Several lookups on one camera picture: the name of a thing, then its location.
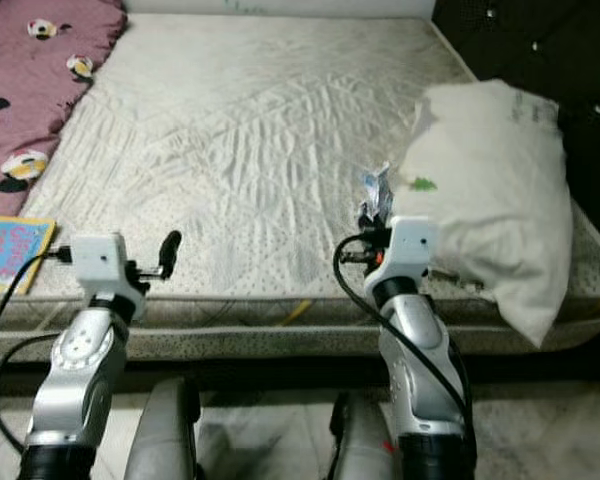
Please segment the grey robot left leg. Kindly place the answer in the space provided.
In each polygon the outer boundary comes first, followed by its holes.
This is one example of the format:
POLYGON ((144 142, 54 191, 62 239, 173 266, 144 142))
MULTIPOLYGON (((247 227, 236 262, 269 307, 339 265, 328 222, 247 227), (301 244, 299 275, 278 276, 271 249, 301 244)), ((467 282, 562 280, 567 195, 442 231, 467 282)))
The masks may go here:
POLYGON ((198 388, 184 378, 154 385, 137 422, 123 480, 205 480, 196 454, 198 388))

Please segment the white pillow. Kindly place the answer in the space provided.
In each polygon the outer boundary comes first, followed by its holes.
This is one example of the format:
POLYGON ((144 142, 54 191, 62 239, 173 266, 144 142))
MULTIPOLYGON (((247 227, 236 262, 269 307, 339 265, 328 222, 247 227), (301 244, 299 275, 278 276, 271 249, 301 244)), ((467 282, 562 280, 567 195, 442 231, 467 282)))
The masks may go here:
POLYGON ((501 79, 436 84, 392 170, 393 212, 437 225, 433 264, 534 347, 568 291, 573 202, 560 106, 501 79))

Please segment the grey robot leg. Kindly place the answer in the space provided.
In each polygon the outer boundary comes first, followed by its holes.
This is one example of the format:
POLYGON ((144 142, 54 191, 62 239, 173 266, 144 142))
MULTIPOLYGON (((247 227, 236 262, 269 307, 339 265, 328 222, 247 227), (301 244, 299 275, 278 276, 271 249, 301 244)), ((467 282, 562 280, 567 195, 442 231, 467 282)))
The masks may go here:
POLYGON ((123 480, 205 480, 196 454, 198 388, 184 378, 154 385, 137 422, 123 480))
POLYGON ((335 449, 324 480, 395 480, 390 429, 381 406, 363 393, 338 394, 329 431, 335 449))

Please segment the grey robot right leg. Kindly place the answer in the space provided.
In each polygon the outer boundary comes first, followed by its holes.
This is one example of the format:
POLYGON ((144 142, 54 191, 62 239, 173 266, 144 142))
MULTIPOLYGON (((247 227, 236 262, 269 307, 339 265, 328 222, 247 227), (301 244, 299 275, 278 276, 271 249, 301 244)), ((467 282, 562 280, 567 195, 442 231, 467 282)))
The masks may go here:
POLYGON ((324 480, 395 480, 390 429, 381 406, 363 393, 338 394, 329 431, 335 449, 324 480))

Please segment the colourful children's board book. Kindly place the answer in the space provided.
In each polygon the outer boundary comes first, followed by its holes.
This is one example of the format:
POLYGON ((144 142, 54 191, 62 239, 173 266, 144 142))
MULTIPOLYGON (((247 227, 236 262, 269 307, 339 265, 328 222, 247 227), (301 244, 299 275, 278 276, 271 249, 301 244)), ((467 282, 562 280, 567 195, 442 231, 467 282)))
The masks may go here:
POLYGON ((0 216, 0 294, 26 261, 48 251, 56 220, 0 216))

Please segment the white quilted mattress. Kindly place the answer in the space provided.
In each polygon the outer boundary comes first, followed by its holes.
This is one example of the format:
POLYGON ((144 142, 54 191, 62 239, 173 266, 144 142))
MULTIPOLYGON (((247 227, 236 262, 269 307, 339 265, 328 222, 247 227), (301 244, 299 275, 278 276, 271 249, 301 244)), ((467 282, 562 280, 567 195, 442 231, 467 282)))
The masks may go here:
POLYGON ((374 356, 329 261, 437 88, 483 84, 422 19, 135 14, 24 214, 121 233, 144 262, 180 230, 131 361, 374 356))

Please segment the pink cartoon print blanket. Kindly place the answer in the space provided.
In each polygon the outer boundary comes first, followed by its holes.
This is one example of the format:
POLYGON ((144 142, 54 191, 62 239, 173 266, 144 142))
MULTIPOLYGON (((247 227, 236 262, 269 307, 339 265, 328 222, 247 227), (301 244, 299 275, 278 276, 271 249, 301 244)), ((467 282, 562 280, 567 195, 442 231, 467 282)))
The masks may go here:
POLYGON ((0 216, 20 214, 126 24, 123 0, 0 0, 0 216))

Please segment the black tufted headboard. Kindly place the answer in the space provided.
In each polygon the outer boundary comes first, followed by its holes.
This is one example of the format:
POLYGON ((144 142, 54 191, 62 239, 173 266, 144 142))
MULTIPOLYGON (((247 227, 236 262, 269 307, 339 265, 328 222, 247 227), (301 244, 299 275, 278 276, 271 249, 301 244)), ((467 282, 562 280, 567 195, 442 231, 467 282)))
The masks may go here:
POLYGON ((600 229, 600 0, 436 0, 432 20, 478 78, 559 104, 571 195, 600 229))

